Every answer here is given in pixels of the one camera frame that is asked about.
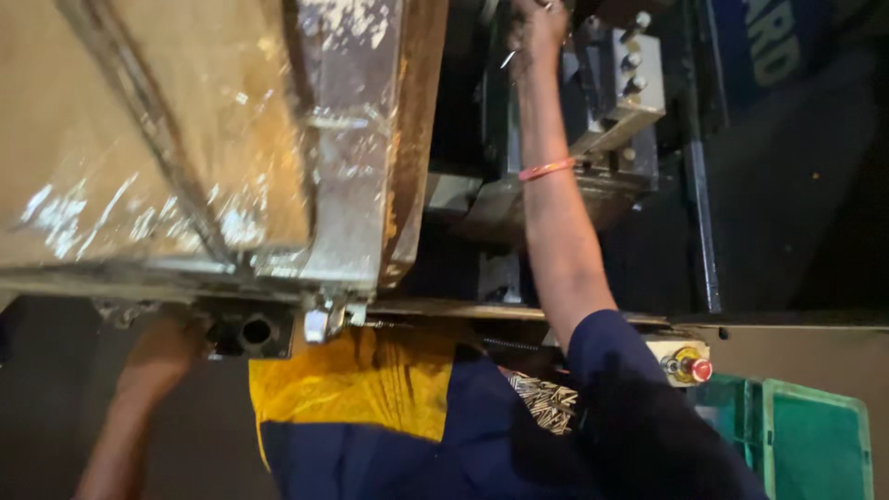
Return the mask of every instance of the hole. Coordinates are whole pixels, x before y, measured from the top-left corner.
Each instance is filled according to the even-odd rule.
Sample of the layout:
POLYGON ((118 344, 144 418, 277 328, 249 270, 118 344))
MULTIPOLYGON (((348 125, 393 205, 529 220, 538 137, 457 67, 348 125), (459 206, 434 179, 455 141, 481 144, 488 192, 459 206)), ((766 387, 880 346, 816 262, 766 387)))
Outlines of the hole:
POLYGON ((254 319, 244 325, 241 334, 248 343, 264 343, 272 335, 272 328, 265 319, 254 319))

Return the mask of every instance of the plastic sheet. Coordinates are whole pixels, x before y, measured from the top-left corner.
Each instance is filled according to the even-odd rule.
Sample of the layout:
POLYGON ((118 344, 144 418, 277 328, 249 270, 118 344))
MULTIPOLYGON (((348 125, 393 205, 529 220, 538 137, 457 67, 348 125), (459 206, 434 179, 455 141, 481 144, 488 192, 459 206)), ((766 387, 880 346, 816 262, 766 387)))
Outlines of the plastic sheet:
MULTIPOLYGON (((112 0, 233 250, 310 243, 280 3, 112 0)), ((201 254, 139 128, 50 0, 0 0, 0 265, 201 254)))

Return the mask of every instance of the orange bangle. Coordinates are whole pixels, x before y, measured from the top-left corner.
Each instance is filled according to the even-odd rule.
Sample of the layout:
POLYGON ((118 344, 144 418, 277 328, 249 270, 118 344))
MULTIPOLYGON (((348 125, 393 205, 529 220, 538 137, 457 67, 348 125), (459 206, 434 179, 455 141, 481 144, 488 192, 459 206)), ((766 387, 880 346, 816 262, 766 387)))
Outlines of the orange bangle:
POLYGON ((551 163, 549 165, 525 168, 522 172, 518 173, 518 180, 522 182, 533 181, 534 179, 542 177, 547 173, 558 172, 559 170, 565 170, 567 168, 574 168, 575 164, 576 162, 574 161, 574 158, 566 158, 560 162, 551 163))

